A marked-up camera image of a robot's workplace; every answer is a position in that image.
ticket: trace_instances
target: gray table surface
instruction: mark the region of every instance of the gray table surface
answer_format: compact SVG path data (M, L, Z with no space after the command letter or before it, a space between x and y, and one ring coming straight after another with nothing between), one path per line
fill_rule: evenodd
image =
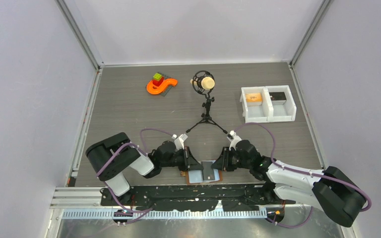
M125 132L132 142L142 145L139 132L143 128L163 129L177 135L201 119L205 102L194 92L190 79L199 70L208 70L215 77L211 95L211 116L227 131L244 124L242 104L239 102L241 87L289 85L297 106L296 120L265 125L276 137L275 158L285 163L320 169L319 160L309 133L300 100L286 63L240 63L171 66L129 66L104 68L94 111L88 130L85 148L119 132ZM176 87L163 97L150 95L146 84L155 72L162 72L178 80ZM249 125L238 135L248 139L263 155L271 152L272 140L261 127ZM199 160L215 160L223 146L228 146L226 135L209 124L198 125L190 133L185 145ZM157 148L168 135L146 131L144 137L149 150ZM95 178L95 171L83 156L75 186L103 186ZM131 185L186 184L177 168L163 168L158 176L145 179L131 168L124 170ZM259 182L249 171L237 169L223 173L222 183Z

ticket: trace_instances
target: orange toy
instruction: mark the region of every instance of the orange toy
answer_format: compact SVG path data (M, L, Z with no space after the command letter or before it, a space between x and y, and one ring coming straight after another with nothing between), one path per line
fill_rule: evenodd
M177 84L177 80L175 80L174 78L167 78L167 77L164 77L164 80L160 83L159 86L155 85L154 84L154 81L155 80L151 80L148 84L147 84L147 91L150 93L150 94L160 94L164 91L166 91L166 89L172 85L173 87L176 86Z

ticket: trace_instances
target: gray wall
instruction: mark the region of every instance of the gray wall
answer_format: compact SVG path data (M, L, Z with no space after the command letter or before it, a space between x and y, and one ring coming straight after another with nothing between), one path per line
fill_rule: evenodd
M53 0L0 0L0 238L37 238L95 71Z
M381 237L381 1L334 1L296 73L327 164L372 198L361 234Z
M105 64L288 61L322 2L66 1Z

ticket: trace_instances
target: tripod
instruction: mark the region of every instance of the tripod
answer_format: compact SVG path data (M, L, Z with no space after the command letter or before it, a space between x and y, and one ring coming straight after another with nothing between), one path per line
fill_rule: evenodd
M211 125L216 125L218 128L220 128L225 134L227 134L227 131L224 130L222 127L220 127L220 125L218 125L213 119L212 117L209 115L209 110L211 109L211 103L214 102L214 97L210 98L209 96L206 97L206 102L205 103L202 103L202 107L205 108L205 113L203 113L201 115L202 119L197 122L194 126L192 126L191 128L189 128L186 133L189 133L192 129L194 129L197 125L199 124L203 124L203 123L207 123L207 124L211 124Z

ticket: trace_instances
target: white divided bin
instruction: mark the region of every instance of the white divided bin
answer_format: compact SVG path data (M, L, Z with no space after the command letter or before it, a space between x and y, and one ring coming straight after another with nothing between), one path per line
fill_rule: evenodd
M247 102L246 94L248 93L260 93L262 96L262 102ZM245 122L268 122L269 116L273 115L274 108L272 107L271 100L269 99L268 90L265 87L244 87L242 88L242 95L240 96L240 102L243 107L243 117Z
M291 95L290 87L288 85L282 86L266 86L268 94L276 92L284 92L286 101L284 104L274 104L271 98L265 101L270 101L274 108L273 113L268 116L268 122L280 122L280 121L294 121L296 119L296 104L294 103L293 96Z

